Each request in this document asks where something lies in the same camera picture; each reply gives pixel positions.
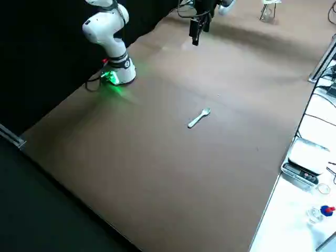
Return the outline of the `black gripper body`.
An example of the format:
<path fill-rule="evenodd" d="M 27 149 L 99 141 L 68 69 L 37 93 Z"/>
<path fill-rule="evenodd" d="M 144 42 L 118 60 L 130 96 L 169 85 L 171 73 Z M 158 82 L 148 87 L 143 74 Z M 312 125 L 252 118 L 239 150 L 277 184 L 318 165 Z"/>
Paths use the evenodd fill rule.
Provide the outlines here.
<path fill-rule="evenodd" d="M 195 0 L 194 8 L 196 15 L 208 14 L 214 15 L 214 10 L 218 4 L 218 0 Z"/>

